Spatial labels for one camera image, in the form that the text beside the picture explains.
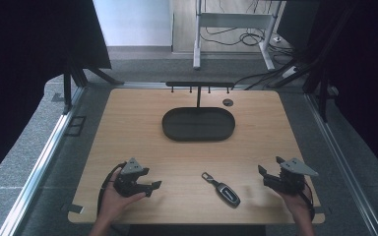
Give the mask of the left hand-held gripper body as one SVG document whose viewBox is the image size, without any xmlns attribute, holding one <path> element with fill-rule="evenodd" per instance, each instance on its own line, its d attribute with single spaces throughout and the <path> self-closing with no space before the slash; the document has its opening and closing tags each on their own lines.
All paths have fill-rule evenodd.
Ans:
<svg viewBox="0 0 378 236">
<path fill-rule="evenodd" d="M 146 193 L 150 185 L 138 184 L 137 181 L 142 175 L 142 167 L 132 157 L 128 162 L 120 164 L 121 170 L 117 175 L 113 187 L 122 197 L 131 197 L 139 193 Z"/>
</svg>

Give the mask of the white power strip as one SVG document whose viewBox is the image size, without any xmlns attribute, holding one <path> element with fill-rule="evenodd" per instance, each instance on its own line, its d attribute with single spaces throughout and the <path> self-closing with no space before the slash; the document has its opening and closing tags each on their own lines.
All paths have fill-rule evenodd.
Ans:
<svg viewBox="0 0 378 236">
<path fill-rule="evenodd" d="M 286 70 L 284 73 L 283 73 L 283 78 L 287 78 L 293 74 L 295 74 L 297 72 L 298 68 L 295 67 L 295 66 L 292 66 L 290 67 L 288 70 Z"/>
</svg>

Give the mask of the black tripod stand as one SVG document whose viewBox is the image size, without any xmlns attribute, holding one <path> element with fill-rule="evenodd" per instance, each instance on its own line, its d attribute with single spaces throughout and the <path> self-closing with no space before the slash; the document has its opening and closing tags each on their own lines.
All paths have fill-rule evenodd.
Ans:
<svg viewBox="0 0 378 236">
<path fill-rule="evenodd" d="M 108 74 L 104 73 L 101 69 L 84 64 L 82 61 L 75 60 L 72 56 L 66 58 L 65 69 L 63 74 L 63 89 L 64 89 L 64 110 L 63 114 L 68 114 L 73 107 L 73 98 L 71 92 L 72 83 L 78 88 L 85 88 L 88 83 L 88 79 L 84 73 L 87 69 L 93 74 L 97 75 L 104 81 L 112 85 L 124 85 L 124 82 L 112 78 Z"/>
<path fill-rule="evenodd" d="M 272 85 L 272 88 L 281 88 L 294 80 L 307 75 L 307 79 L 302 86 L 302 90 L 306 94 L 314 92 L 315 89 L 319 90 L 319 94 L 317 95 L 317 111 L 324 122 L 328 121 L 326 114 L 327 99 L 329 97 L 329 79 L 326 68 L 328 57 L 329 52 L 327 50 L 322 50 L 311 63 L 305 65 L 302 69 L 299 69 L 292 75 Z"/>
</svg>

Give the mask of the aluminium floor rail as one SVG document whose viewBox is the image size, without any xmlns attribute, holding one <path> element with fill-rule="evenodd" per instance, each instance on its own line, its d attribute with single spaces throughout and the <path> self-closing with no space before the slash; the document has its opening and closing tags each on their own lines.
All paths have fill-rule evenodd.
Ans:
<svg viewBox="0 0 378 236">
<path fill-rule="evenodd" d="M 39 184 L 51 162 L 51 158 L 56 152 L 68 124 L 72 120 L 73 113 L 77 110 L 78 102 L 84 93 L 83 88 L 76 88 L 73 92 L 72 108 L 70 111 L 62 111 L 48 135 L 45 145 L 37 156 L 29 176 L 23 186 L 11 187 L 11 190 L 19 190 L 17 198 L 14 200 L 11 209 L 8 211 L 5 220 L 0 227 L 0 236 L 14 236 L 19 225 L 23 221 L 34 195 L 39 188 Z"/>
<path fill-rule="evenodd" d="M 309 95 L 305 94 L 304 99 L 306 100 L 313 117 L 317 123 L 317 126 L 322 133 L 324 140 L 332 154 L 334 161 L 336 162 L 345 182 L 346 186 L 351 194 L 351 197 L 370 233 L 371 236 L 378 236 L 378 216 L 372 204 L 368 201 L 361 185 L 357 181 L 354 173 L 352 172 L 346 157 L 340 148 L 337 139 L 335 138 L 329 124 L 323 120 L 318 111 L 318 106 L 315 99 Z"/>
</svg>

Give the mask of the black floor bracket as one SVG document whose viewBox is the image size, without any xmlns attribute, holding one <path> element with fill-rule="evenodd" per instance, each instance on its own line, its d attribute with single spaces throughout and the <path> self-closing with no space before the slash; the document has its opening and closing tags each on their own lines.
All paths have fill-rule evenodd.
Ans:
<svg viewBox="0 0 378 236">
<path fill-rule="evenodd" d="M 65 131 L 67 137 L 79 137 L 85 127 L 86 116 L 74 116 Z"/>
</svg>

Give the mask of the person's right hand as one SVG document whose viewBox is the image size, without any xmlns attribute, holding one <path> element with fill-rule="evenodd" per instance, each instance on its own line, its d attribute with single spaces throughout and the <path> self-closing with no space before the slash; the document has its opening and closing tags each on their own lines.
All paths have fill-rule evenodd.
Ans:
<svg viewBox="0 0 378 236">
<path fill-rule="evenodd" d="M 279 192 L 279 195 L 282 197 L 287 209 L 292 214 L 292 217 L 296 215 L 308 214 L 311 218 L 311 213 L 308 207 L 308 202 L 312 199 L 312 193 L 308 187 L 305 187 L 302 191 L 303 197 L 299 194 L 292 196 Z"/>
</svg>

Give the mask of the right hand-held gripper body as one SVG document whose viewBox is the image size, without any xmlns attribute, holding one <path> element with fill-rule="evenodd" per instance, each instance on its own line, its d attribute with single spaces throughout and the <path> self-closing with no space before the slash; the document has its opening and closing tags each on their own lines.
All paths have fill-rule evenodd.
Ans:
<svg viewBox="0 0 378 236">
<path fill-rule="evenodd" d="M 265 186 L 288 195 L 301 193 L 305 187 L 305 175 L 318 176 L 319 173 L 297 158 L 279 164 L 281 171 L 278 176 L 269 174 L 264 179 Z"/>
</svg>

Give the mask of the black curtain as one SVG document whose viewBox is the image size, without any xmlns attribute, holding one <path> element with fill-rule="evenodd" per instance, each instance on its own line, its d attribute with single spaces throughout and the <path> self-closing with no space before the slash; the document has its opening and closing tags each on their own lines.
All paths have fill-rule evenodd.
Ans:
<svg viewBox="0 0 378 236">
<path fill-rule="evenodd" d="M 73 65 L 110 67 L 94 0 L 0 0 L 0 163 Z"/>
<path fill-rule="evenodd" d="M 315 58 L 347 3 L 355 8 L 325 67 L 338 89 L 336 104 L 378 158 L 378 0 L 287 0 L 277 33 Z"/>
</svg>

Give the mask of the person's left hand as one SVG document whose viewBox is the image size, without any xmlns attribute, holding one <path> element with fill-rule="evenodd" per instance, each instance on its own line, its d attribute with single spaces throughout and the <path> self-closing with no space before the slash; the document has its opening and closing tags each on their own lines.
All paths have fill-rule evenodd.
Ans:
<svg viewBox="0 0 378 236">
<path fill-rule="evenodd" d="M 108 225 L 112 223 L 126 208 L 126 206 L 143 199 L 146 194 L 139 193 L 131 197 L 122 197 L 114 189 L 114 181 L 119 174 L 119 170 L 116 170 L 107 182 L 104 188 L 104 193 L 97 216 L 97 222 Z"/>
</svg>

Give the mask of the white desk frame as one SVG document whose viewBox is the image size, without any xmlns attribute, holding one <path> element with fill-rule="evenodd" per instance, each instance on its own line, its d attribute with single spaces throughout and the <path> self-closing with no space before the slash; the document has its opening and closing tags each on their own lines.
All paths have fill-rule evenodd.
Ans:
<svg viewBox="0 0 378 236">
<path fill-rule="evenodd" d="M 264 30 L 264 40 L 259 43 L 260 52 L 269 71 L 275 70 L 268 48 L 282 5 L 277 0 L 276 8 L 272 14 L 232 14 L 232 13 L 208 13 L 202 11 L 203 0 L 196 0 L 195 12 L 195 41 L 193 49 L 193 68 L 201 67 L 201 28 L 237 28 Z"/>
</svg>

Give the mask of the black key rack with tray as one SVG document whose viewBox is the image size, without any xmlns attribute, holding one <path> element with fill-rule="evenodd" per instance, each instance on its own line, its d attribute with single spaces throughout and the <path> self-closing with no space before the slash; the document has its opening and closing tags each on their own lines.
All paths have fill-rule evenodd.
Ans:
<svg viewBox="0 0 378 236">
<path fill-rule="evenodd" d="M 197 101 L 194 107 L 177 107 L 167 111 L 161 121 L 163 133 L 177 142 L 220 142 L 228 139 L 234 131 L 235 119 L 231 112 L 220 107 L 202 107 L 202 88 L 234 87 L 234 83 L 209 82 L 166 82 L 171 91 L 175 87 L 197 89 Z"/>
</svg>

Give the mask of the black car key with ring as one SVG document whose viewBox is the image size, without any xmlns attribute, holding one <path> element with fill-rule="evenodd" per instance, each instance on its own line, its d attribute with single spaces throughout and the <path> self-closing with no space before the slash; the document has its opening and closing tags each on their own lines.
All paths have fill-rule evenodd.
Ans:
<svg viewBox="0 0 378 236">
<path fill-rule="evenodd" d="M 212 184 L 219 197 L 230 207 L 238 207 L 241 203 L 238 195 L 225 183 L 218 182 L 212 175 L 207 172 L 202 174 L 202 178 L 208 183 Z"/>
</svg>

